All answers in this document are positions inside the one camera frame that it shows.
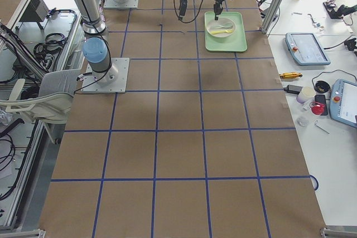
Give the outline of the far teach pendant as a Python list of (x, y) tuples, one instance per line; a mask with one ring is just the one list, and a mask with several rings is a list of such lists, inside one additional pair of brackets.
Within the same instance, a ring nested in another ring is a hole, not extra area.
[(331, 64), (314, 33), (289, 32), (285, 42), (292, 58), (301, 66)]

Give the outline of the pale green plastic spoon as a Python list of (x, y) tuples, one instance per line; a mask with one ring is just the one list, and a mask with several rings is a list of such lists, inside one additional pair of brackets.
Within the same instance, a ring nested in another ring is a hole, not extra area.
[(230, 29), (233, 27), (233, 23), (232, 22), (227, 22), (225, 24), (222, 25), (215, 25), (212, 27), (213, 30), (217, 30), (217, 29)]

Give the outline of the teach pendant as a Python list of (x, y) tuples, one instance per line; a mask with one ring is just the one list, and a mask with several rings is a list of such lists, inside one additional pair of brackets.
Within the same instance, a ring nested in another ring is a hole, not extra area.
[(356, 128), (356, 83), (338, 79), (332, 86), (329, 104), (333, 120)]
[(331, 64), (314, 33), (289, 32), (285, 42), (292, 58), (301, 66)]

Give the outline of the white round plate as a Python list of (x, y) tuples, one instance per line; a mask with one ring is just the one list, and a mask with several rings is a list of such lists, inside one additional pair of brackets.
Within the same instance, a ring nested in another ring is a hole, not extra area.
[(223, 33), (223, 34), (218, 34), (218, 35), (212, 35), (210, 34), (211, 31), (217, 31), (217, 30), (225, 30), (225, 29), (217, 29), (217, 30), (213, 30), (212, 27), (215, 26), (215, 25), (222, 25), (222, 24), (225, 24), (227, 22), (232, 22), (233, 23), (233, 27), (232, 29), (234, 30), (235, 32), (235, 29), (236, 29), (236, 25), (235, 23), (229, 19), (229, 18), (222, 18), (222, 17), (219, 17), (219, 19), (217, 21), (215, 21), (214, 19), (209, 21), (207, 24), (206, 24), (206, 30), (208, 32), (208, 34), (210, 36), (213, 36), (213, 37), (217, 37), (217, 38), (223, 38), (223, 37), (228, 37), (230, 35), (232, 35), (233, 33)]

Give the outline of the white grey office chair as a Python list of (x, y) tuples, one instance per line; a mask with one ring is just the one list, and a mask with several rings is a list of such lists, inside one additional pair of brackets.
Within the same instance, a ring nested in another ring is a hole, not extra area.
[(45, 74), (38, 97), (25, 100), (19, 99), (25, 79), (18, 79), (9, 99), (1, 101), (1, 107), (8, 113), (19, 113), (27, 122), (42, 121), (50, 140), (59, 144), (61, 139), (52, 135), (49, 125), (66, 124), (76, 89), (76, 78), (80, 72), (80, 69), (71, 69)]

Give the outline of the red round lid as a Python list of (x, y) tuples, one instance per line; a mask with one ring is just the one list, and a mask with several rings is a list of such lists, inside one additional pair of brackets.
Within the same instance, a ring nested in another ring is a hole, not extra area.
[(325, 110), (325, 104), (313, 101), (310, 103), (310, 108), (313, 114), (322, 115)]

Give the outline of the metal hex key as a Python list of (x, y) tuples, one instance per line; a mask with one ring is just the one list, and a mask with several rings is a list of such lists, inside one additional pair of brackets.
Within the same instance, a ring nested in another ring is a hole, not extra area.
[(316, 120), (316, 121), (314, 122), (314, 126), (317, 127), (317, 128), (319, 128), (320, 130), (322, 130), (324, 133), (330, 134), (329, 131), (327, 131), (323, 126), (321, 126), (321, 125), (319, 124), (319, 121), (318, 121), (318, 120)]

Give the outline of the white lilac cup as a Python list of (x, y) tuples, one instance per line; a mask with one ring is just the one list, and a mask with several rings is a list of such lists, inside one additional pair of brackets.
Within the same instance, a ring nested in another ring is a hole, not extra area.
[(304, 104), (306, 101), (314, 98), (316, 95), (315, 89), (309, 86), (304, 86), (296, 97), (296, 100), (300, 104)]

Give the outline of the black power adapter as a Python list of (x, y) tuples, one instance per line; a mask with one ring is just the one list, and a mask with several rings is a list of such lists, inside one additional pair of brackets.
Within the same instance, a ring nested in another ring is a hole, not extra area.
[(283, 88), (283, 90), (287, 93), (298, 95), (301, 92), (302, 87), (296, 85), (287, 85)]

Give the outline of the yellow plastic fork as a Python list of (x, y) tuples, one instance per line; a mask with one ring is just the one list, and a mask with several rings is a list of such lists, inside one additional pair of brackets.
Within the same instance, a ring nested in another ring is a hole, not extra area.
[(210, 34), (212, 35), (218, 35), (218, 34), (223, 34), (223, 33), (233, 33), (234, 30), (231, 29), (225, 29), (225, 30), (217, 30), (217, 31), (211, 31)]

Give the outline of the light green tray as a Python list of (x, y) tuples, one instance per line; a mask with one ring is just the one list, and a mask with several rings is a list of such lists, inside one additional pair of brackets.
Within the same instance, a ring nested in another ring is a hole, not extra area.
[(219, 17), (231, 19), (235, 25), (235, 32), (223, 38), (210, 36), (206, 30), (206, 24), (214, 19), (214, 12), (206, 12), (204, 15), (205, 46), (209, 51), (244, 52), (247, 50), (247, 41), (242, 14), (239, 12), (222, 12)]

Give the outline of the near teach pendant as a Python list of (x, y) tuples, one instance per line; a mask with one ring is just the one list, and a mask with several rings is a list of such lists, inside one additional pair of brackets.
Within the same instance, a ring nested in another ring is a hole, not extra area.
[(356, 128), (356, 83), (338, 79), (332, 86), (329, 104), (333, 120)]

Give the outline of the grey box device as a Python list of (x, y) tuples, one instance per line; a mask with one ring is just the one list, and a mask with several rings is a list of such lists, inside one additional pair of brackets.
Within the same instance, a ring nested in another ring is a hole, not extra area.
[(41, 24), (45, 21), (49, 9), (44, 0), (30, 0), (19, 22), (36, 22), (38, 27), (43, 30)]

